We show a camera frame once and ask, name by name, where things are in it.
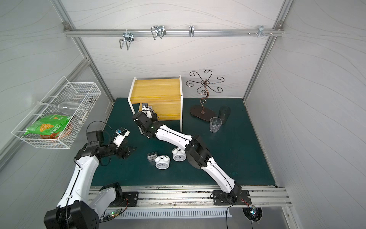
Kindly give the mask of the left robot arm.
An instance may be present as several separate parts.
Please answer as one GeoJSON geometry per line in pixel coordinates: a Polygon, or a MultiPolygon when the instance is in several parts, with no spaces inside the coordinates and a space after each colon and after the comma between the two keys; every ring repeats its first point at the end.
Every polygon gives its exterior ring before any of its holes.
{"type": "Polygon", "coordinates": [[[87,143],[74,158],[75,170],[70,183],[54,210],[46,212],[44,224],[48,229],[97,229],[100,217],[108,206],[122,198],[118,183],[104,186],[97,197],[88,202],[92,179],[100,161],[104,157],[116,155],[126,159],[135,150],[126,146],[127,129],[117,129],[114,139],[106,144],[102,131],[86,134],[87,143]]]}

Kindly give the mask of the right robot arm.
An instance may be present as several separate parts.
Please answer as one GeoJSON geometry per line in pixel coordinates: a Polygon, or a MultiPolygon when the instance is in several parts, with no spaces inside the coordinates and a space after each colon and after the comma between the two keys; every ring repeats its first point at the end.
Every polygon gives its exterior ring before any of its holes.
{"type": "Polygon", "coordinates": [[[147,138],[156,138],[184,150],[189,164],[205,171],[219,185],[229,203],[240,200],[241,185],[220,168],[199,135],[185,135],[172,130],[156,118],[149,118],[144,112],[137,112],[132,120],[147,138]]]}

